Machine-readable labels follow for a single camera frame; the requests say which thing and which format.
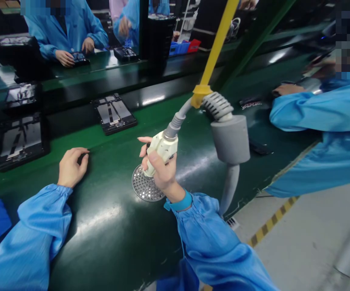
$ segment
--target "hand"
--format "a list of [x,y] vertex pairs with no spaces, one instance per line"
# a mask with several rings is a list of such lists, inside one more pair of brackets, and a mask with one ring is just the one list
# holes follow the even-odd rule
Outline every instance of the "hand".
[[120,20],[120,24],[118,26],[118,34],[123,37],[129,36],[129,29],[132,27],[132,23],[125,16]]
[[241,0],[240,10],[254,9],[256,4],[256,0]]
[[[65,153],[59,163],[58,185],[74,188],[86,173],[88,153],[86,148],[72,148]],[[86,155],[82,158],[81,165],[78,165],[77,161],[81,154]]]
[[64,67],[73,67],[74,66],[74,58],[67,51],[56,50],[55,57]]
[[301,86],[294,85],[294,84],[284,84],[284,85],[280,85],[279,87],[274,89],[272,92],[277,92],[281,96],[284,96],[284,95],[289,95],[289,94],[306,92],[306,90],[305,90],[305,88],[303,88]]
[[[138,137],[139,141],[149,143],[152,141],[152,137]],[[155,168],[154,181],[156,186],[167,196],[171,203],[182,201],[186,192],[178,184],[175,179],[176,173],[176,153],[174,157],[169,160],[167,164],[164,164],[163,159],[158,155],[156,151],[152,151],[149,156],[147,154],[147,144],[141,147],[140,157],[144,157],[141,162],[143,170],[148,169],[147,161],[149,159],[151,165]]]
[[87,37],[83,41],[81,51],[83,52],[85,49],[86,49],[86,54],[94,51],[94,41],[92,38]]
[[318,60],[321,56],[316,57],[311,63],[304,69],[303,74],[308,73],[315,67],[321,67],[321,69],[313,74],[311,78],[326,79],[331,78],[335,74],[335,59],[322,59]]

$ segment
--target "metal plate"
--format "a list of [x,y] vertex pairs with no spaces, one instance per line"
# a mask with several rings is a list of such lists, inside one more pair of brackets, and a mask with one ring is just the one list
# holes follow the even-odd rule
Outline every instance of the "metal plate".
[[155,202],[164,198],[163,192],[156,187],[154,178],[144,175],[141,164],[133,172],[132,186],[137,196],[145,201]]

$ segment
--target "floor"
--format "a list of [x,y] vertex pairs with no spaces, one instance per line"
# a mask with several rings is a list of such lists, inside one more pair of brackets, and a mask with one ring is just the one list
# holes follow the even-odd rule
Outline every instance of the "floor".
[[[265,195],[234,215],[243,242],[286,201]],[[255,250],[281,290],[319,290],[349,234],[350,185],[345,185],[301,196]]]

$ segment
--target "worker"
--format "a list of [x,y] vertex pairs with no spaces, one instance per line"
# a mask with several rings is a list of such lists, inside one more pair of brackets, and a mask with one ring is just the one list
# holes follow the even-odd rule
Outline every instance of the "worker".
[[[148,14],[170,14],[169,0],[150,0]],[[120,43],[126,39],[132,41],[132,46],[139,46],[140,0],[129,0],[122,9],[120,18],[114,22],[113,32]]]
[[122,13],[122,9],[128,4],[128,0],[109,0],[109,11],[112,23],[115,23]]
[[[147,143],[152,138],[139,140]],[[143,145],[141,157],[146,148]],[[78,158],[83,154],[79,165]],[[66,200],[86,173],[88,154],[86,148],[68,150],[59,163],[58,183],[44,187],[19,206],[20,221],[0,243],[0,290],[47,290],[50,261],[64,243],[72,216]],[[167,196],[178,221],[179,236],[186,245],[182,266],[188,272],[182,278],[183,283],[189,282],[187,290],[198,290],[198,278],[215,290],[277,290],[255,251],[241,243],[218,215],[218,201],[202,193],[191,194],[178,184],[176,155],[164,164],[153,151],[143,158],[145,169],[148,159],[156,169],[155,183]],[[159,281],[158,287],[163,284],[165,290],[175,290],[166,280]]]
[[46,60],[57,60],[64,67],[73,67],[72,53],[82,51],[88,54],[94,48],[101,50],[108,45],[108,35],[86,0],[71,0],[69,15],[61,15],[63,9],[56,8],[55,16],[25,16],[29,34],[38,40],[40,52]]
[[297,196],[350,183],[350,11],[338,17],[343,28],[342,34],[337,30],[339,57],[311,65],[321,66],[313,77],[322,81],[323,93],[314,95],[295,85],[275,89],[281,97],[273,102],[271,123],[284,131],[322,131],[323,138],[266,189],[274,196]]

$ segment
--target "green metal frame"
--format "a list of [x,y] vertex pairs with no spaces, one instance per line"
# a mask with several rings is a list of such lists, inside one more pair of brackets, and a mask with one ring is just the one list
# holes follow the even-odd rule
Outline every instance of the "green metal frame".
[[213,91],[224,91],[228,84],[241,73],[261,44],[270,36],[272,30],[289,11],[296,0],[260,1],[258,15],[247,34],[234,52],[217,81]]

